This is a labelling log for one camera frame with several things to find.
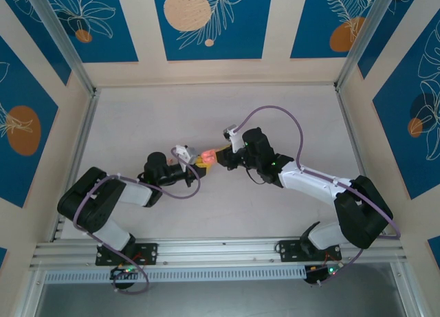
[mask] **metal base plate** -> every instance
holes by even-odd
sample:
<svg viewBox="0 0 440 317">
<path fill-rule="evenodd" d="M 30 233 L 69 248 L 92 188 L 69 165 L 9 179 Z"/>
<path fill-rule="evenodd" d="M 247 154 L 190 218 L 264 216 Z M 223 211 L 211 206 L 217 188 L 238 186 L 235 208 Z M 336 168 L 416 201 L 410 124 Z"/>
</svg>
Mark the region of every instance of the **metal base plate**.
<svg viewBox="0 0 440 317">
<path fill-rule="evenodd" d="M 157 247 L 156 243 L 136 243 L 134 249 L 134 256 L 139 254 L 141 257 L 136 259 L 136 263 L 139 265 L 156 265 L 157 260 Z M 97 266 L 117 266 L 119 265 L 120 258 L 117 261 L 113 260 L 114 254 L 109 254 L 108 250 L 103 250 L 98 246 L 98 254 L 96 255 L 95 265 Z"/>
<path fill-rule="evenodd" d="M 326 250 L 317 251 L 313 258 L 308 257 L 300 249 L 300 240 L 282 240 L 276 245 L 281 256 L 281 262 L 309 262 L 324 261 L 326 252 L 334 259 L 341 260 L 342 255 L 338 245 L 330 246 Z"/>
</svg>

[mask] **orange object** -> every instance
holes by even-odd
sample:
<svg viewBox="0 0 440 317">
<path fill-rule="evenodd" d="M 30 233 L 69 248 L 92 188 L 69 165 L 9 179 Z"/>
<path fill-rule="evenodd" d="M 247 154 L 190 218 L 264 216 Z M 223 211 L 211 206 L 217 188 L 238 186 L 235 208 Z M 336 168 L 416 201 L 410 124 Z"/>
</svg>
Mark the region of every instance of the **orange object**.
<svg viewBox="0 0 440 317">
<path fill-rule="evenodd" d="M 215 164 L 217 162 L 215 150 L 204 151 L 200 156 L 204 164 Z"/>
</svg>

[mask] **white vent grille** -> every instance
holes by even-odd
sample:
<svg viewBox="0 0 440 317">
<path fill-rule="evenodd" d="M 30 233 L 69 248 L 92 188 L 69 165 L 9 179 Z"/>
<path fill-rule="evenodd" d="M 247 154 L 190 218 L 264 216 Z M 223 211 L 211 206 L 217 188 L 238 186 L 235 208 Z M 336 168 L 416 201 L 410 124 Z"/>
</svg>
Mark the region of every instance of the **white vent grille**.
<svg viewBox="0 0 440 317">
<path fill-rule="evenodd" d="M 287 265 L 277 267 L 205 267 L 205 268 L 148 268 L 152 283 L 190 281 L 257 281 L 275 279 L 304 279 L 305 267 Z M 45 284 L 109 283 L 109 270 L 51 271 L 46 274 Z M 132 274 L 121 283 L 144 281 L 141 274 Z"/>
</svg>

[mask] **purple cable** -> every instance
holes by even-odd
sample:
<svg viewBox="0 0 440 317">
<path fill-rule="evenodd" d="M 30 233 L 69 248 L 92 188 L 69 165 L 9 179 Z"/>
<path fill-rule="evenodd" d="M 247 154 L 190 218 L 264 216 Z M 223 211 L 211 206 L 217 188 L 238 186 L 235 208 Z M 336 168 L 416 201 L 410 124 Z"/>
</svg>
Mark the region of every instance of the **purple cable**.
<svg viewBox="0 0 440 317">
<path fill-rule="evenodd" d="M 314 171 L 310 171 L 307 169 L 303 169 L 301 168 L 301 164 L 300 164 L 300 156 L 301 156 L 301 152 L 303 151 L 303 145 L 304 145 L 304 133 L 303 133 L 303 128 L 301 128 L 301 125 L 299 123 L 299 121 L 293 116 L 293 114 L 291 114 L 288 110 L 279 107 L 279 106 L 274 106 L 274 105 L 266 105 L 266 106 L 262 106 L 259 107 L 258 109 L 253 110 L 248 116 L 247 118 L 236 128 L 234 129 L 234 133 L 237 133 L 241 128 L 243 128 L 243 126 L 246 124 L 246 122 L 258 111 L 261 111 L 262 109 L 277 109 L 279 111 L 282 111 L 284 113 L 286 113 L 296 124 L 296 126 L 298 127 L 298 131 L 300 133 L 300 146 L 298 148 L 298 152 L 296 154 L 296 165 L 298 167 L 298 169 L 302 170 L 304 173 L 315 176 L 317 178 L 323 179 L 324 181 L 328 181 L 330 183 L 333 183 L 333 178 L 324 176 L 322 174 L 319 173 L 315 173 Z M 394 231 L 396 232 L 395 236 L 378 236 L 378 238 L 381 239 L 399 239 L 401 236 L 399 227 L 397 226 L 397 224 L 382 210 L 379 208 L 379 206 L 377 206 L 375 203 L 373 203 L 369 198 L 365 197 L 362 193 L 357 192 L 354 188 L 351 188 L 350 186 L 347 186 L 343 183 L 337 182 L 336 185 L 344 188 L 345 190 L 350 191 L 351 193 L 357 195 L 361 200 L 365 201 L 368 205 L 370 205 L 372 208 L 374 208 L 393 228 Z M 364 250 L 360 250 L 359 253 L 353 257 L 351 259 L 350 262 L 348 262 L 346 265 L 344 265 L 344 267 L 342 267 L 339 272 L 337 274 L 335 274 L 335 276 L 339 275 L 339 273 L 345 268 L 348 267 L 350 265 L 352 265 L 353 263 L 355 263 L 355 261 L 359 258 L 359 256 L 362 254 Z M 335 278 L 334 276 L 329 277 L 328 279 L 320 282 L 321 284 L 326 283 L 327 281 L 329 281 L 330 279 Z"/>
<path fill-rule="evenodd" d="M 191 193 L 190 195 L 186 195 L 183 197 L 177 196 L 177 195 L 173 195 L 163 189 L 161 189 L 158 186 L 154 186 L 154 185 L 150 185 L 150 184 L 145 184 L 145 183 L 141 183 L 139 181 L 137 181 L 136 179 L 131 179 L 128 177 L 123 177 L 123 176 L 118 176 L 118 175 L 109 175 L 106 178 L 103 178 L 102 180 L 100 180 L 85 196 L 85 198 L 81 201 L 78 210 L 76 211 L 75 215 L 74 215 L 74 227 L 80 231 L 86 232 L 91 238 L 95 239 L 98 243 L 102 244 L 106 249 L 112 251 L 113 253 L 117 254 L 118 256 L 122 257 L 125 261 L 129 262 L 131 265 L 134 265 L 136 267 L 137 270 L 139 270 L 139 272 L 145 277 L 145 281 L 146 281 L 146 285 L 143 289 L 139 290 L 139 291 L 135 291 L 135 292 L 128 292 L 128 291 L 121 291 L 118 288 L 116 288 L 116 279 L 119 278 L 119 275 L 117 275 L 113 282 L 112 282 L 112 286 L 115 289 L 115 292 L 121 293 L 121 294 L 127 294 L 127 295 L 135 295 L 135 294 L 141 294 L 141 293 L 145 293 L 149 290 L 149 278 L 146 274 L 146 272 L 144 271 L 144 269 L 142 267 L 140 267 L 135 261 L 133 261 L 132 259 L 130 259 L 127 255 L 119 252 L 118 250 L 115 250 L 114 248 L 112 248 L 110 245 L 107 245 L 105 242 L 103 242 L 101 239 L 99 239 L 97 236 L 93 235 L 92 233 L 87 232 L 85 229 L 81 228 L 78 225 L 78 218 L 79 215 L 81 213 L 81 211 L 83 210 L 85 204 L 87 203 L 87 201 L 90 199 L 90 197 L 96 192 L 96 190 L 99 189 L 100 186 L 102 186 L 105 182 L 109 181 L 110 179 L 122 179 L 124 181 L 127 182 L 132 182 L 132 183 L 136 183 L 139 185 L 143 185 L 146 186 L 147 188 L 152 188 L 154 190 L 158 190 L 162 193 L 164 193 L 165 195 L 168 195 L 169 197 L 175 198 L 175 199 L 189 199 L 191 197 L 194 197 L 197 192 L 199 192 L 200 190 L 200 186 L 201 186 L 201 181 L 200 181 L 200 176 L 199 174 L 197 174 L 197 171 L 187 162 L 185 162 L 182 158 L 180 158 L 177 154 L 176 154 L 176 148 L 173 148 L 171 150 L 171 154 L 176 157 L 180 162 L 182 162 L 183 164 L 185 164 L 191 171 L 192 173 L 195 175 L 196 179 L 197 179 L 197 188 L 195 189 L 195 191 L 193 193 Z"/>
</svg>

